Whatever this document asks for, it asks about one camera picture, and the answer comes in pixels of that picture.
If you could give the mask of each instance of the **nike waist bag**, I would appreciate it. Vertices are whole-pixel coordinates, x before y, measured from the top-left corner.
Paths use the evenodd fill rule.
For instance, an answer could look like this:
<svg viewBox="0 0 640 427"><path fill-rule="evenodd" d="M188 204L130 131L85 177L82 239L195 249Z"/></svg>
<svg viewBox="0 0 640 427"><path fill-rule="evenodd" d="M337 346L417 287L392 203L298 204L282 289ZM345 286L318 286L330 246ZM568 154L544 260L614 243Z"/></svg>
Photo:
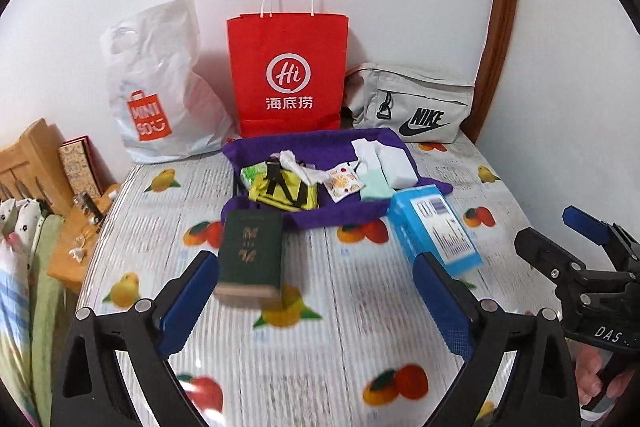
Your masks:
<svg viewBox="0 0 640 427"><path fill-rule="evenodd" d="M368 62L347 71L353 126L391 127L405 142L450 143L468 117L474 82L427 68Z"/></svg>

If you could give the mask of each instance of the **blue box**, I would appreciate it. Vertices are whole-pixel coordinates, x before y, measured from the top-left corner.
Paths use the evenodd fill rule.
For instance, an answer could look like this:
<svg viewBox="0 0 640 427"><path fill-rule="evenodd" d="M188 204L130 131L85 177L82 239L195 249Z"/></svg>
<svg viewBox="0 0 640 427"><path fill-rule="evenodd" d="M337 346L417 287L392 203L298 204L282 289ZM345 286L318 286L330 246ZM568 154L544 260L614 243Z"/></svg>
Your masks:
<svg viewBox="0 0 640 427"><path fill-rule="evenodd" d="M482 264L476 247L435 185L396 192L387 216L411 264L421 253L431 252L452 277Z"/></svg>

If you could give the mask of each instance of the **green passport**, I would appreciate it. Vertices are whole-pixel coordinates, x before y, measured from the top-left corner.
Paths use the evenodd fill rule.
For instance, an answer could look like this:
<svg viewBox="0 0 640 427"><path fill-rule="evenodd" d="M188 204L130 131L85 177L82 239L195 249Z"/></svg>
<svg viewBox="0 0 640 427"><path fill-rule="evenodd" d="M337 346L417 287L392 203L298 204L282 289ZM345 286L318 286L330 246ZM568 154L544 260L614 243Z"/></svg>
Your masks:
<svg viewBox="0 0 640 427"><path fill-rule="evenodd" d="M282 214L234 210L226 216L213 293L223 304L282 308Z"/></svg>

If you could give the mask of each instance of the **screw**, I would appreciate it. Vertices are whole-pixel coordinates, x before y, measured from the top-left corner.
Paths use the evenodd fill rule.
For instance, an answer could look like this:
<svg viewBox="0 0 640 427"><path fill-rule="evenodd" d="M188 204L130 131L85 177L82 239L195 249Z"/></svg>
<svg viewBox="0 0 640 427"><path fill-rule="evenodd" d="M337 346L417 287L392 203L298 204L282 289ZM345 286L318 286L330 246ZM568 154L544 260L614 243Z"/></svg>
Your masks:
<svg viewBox="0 0 640 427"><path fill-rule="evenodd" d="M149 311L151 309L151 301L149 299L141 299L140 301L136 302L134 308L138 313Z"/></svg>
<svg viewBox="0 0 640 427"><path fill-rule="evenodd" d="M76 312L76 319L78 319L79 321L84 321L85 318L87 318L89 315L91 315L91 310L89 308L80 308Z"/></svg>
<svg viewBox="0 0 640 427"><path fill-rule="evenodd" d="M490 313L493 313L498 310L498 304L496 303L496 301L491 299L482 299L480 301L480 307L484 311L490 312Z"/></svg>
<svg viewBox="0 0 640 427"><path fill-rule="evenodd" d="M556 312L553 311L551 308L544 308L542 310L542 316L546 318L546 320L548 321L554 321L556 320Z"/></svg>

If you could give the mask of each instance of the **green packet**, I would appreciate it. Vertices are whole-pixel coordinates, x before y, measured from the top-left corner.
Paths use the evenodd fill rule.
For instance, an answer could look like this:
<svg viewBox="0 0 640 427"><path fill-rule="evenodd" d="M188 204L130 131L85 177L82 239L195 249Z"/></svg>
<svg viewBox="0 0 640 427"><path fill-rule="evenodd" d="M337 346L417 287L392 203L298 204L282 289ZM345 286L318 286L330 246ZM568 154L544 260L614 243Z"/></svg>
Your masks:
<svg viewBox="0 0 640 427"><path fill-rule="evenodd" d="M255 165L249 165L240 171L240 179L242 181L242 185L249 190L251 185L254 184L255 177L262 172L263 174L267 174L267 163L260 162Z"/></svg>

